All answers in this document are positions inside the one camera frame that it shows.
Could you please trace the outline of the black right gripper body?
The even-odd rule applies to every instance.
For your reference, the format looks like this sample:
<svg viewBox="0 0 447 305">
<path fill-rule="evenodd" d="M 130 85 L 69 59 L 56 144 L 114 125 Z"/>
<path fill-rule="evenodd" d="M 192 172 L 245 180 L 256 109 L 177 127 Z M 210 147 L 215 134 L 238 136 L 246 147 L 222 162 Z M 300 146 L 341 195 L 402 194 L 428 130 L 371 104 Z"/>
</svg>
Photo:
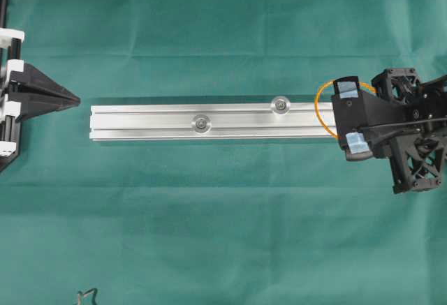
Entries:
<svg viewBox="0 0 447 305">
<path fill-rule="evenodd" d="M 390 161 L 395 194 L 440 187 L 446 164 L 446 76 L 422 82 L 414 68 L 388 68 L 372 79 L 376 95 L 397 111 L 374 124 L 376 146 Z"/>
</svg>

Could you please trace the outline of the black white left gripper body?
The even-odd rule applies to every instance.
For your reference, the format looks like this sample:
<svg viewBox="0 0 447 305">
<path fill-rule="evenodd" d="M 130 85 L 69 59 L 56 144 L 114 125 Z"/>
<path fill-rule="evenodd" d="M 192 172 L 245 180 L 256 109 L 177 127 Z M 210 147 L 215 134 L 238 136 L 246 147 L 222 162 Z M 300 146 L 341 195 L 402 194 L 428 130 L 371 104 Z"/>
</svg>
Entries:
<svg viewBox="0 0 447 305">
<path fill-rule="evenodd" d="M 24 72 L 20 50 L 24 32 L 1 28 L 1 171 L 3 172 L 19 155 L 21 139 L 21 115 L 24 109 L 18 98 L 18 84 L 12 73 Z"/>
</svg>

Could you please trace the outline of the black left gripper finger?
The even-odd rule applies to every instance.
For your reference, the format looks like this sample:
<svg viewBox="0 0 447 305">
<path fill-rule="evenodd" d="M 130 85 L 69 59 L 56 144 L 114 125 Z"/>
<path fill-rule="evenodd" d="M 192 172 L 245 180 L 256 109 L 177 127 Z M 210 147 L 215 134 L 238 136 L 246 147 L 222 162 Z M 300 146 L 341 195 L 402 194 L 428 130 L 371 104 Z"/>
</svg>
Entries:
<svg viewBox="0 0 447 305">
<path fill-rule="evenodd" d="M 77 107 L 80 101 L 62 98 L 23 98 L 8 101 L 7 115 L 16 121 L 24 121 L 51 112 Z"/>
<path fill-rule="evenodd" d="M 39 91 L 47 96 L 56 96 L 71 101 L 80 100 L 71 91 L 57 84 L 53 79 L 31 64 L 23 63 L 22 68 L 8 68 L 7 72 L 9 73 L 8 81 L 16 82 L 22 87 Z"/>
</svg>

